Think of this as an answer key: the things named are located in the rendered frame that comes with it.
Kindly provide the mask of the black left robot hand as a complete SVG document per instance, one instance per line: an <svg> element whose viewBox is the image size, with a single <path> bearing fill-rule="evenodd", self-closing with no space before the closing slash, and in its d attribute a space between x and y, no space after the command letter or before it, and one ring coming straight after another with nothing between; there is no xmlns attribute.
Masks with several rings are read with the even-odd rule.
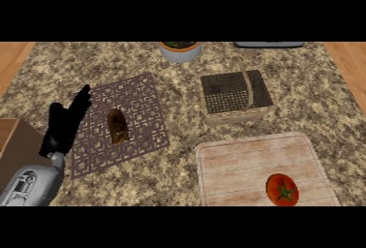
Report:
<svg viewBox="0 0 366 248"><path fill-rule="evenodd" d="M85 84L78 91L69 107L64 108L60 103L53 103L48 107L48 128L42 137L38 155L50 158L54 152L67 154L78 126L85 112L91 106L89 85Z"/></svg>

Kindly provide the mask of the brown patterned placemat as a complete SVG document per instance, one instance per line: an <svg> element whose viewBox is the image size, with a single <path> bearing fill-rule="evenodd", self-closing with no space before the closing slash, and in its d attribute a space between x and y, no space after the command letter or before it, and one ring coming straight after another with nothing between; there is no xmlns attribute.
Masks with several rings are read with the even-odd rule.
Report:
<svg viewBox="0 0 366 248"><path fill-rule="evenodd" d="M169 146L153 75L144 73L89 90L91 107L78 126L69 151L70 178L119 165ZM129 140L112 144L107 114L125 117Z"/></svg>

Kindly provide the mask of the grey plant pot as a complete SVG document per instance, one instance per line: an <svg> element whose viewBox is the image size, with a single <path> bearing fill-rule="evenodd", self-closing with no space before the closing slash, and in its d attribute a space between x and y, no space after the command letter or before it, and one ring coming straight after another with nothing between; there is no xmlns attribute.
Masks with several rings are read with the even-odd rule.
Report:
<svg viewBox="0 0 366 248"><path fill-rule="evenodd" d="M174 63L190 62L200 55L202 43L188 42L187 46L178 46L177 42L159 42L159 53Z"/></svg>

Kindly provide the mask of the dark brown oblong vegetable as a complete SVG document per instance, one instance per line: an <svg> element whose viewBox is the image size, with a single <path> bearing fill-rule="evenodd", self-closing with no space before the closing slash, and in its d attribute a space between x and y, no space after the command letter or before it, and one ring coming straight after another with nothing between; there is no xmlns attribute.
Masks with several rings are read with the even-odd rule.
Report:
<svg viewBox="0 0 366 248"><path fill-rule="evenodd" d="M107 126L109 126L113 144L117 144L117 143L129 140L125 117L122 115L120 110L116 108L112 108L109 111Z"/></svg>

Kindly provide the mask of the red tomato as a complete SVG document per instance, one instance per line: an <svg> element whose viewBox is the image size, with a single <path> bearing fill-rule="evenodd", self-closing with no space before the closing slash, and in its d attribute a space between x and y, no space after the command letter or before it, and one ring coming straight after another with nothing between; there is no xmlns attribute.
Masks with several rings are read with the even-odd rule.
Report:
<svg viewBox="0 0 366 248"><path fill-rule="evenodd" d="M281 173L274 173L265 181L265 194L277 206L295 206L298 203L298 186Z"/></svg>

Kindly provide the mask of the square wicker basket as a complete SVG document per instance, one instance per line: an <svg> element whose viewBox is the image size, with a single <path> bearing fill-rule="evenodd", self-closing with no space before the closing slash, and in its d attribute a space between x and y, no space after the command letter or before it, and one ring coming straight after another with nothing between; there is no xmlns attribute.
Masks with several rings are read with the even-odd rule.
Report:
<svg viewBox="0 0 366 248"><path fill-rule="evenodd" d="M205 124L255 121L274 110L259 70L200 76Z"/></svg>

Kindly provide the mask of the pale wooden cutting board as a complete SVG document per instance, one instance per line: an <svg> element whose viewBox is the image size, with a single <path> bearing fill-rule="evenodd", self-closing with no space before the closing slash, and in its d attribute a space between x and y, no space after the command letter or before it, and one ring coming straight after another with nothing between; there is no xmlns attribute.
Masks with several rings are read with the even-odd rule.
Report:
<svg viewBox="0 0 366 248"><path fill-rule="evenodd" d="M295 182L299 206L339 200L306 135L289 132L206 142L196 147L200 204L269 206L265 182L281 173Z"/></svg>

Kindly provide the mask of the brown wooden box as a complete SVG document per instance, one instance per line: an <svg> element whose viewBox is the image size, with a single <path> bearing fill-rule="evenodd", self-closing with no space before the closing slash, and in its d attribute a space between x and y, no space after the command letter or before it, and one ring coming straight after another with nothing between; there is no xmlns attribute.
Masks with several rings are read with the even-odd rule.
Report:
<svg viewBox="0 0 366 248"><path fill-rule="evenodd" d="M17 118L0 118L0 194L23 165L48 165L38 155L42 135Z"/></svg>

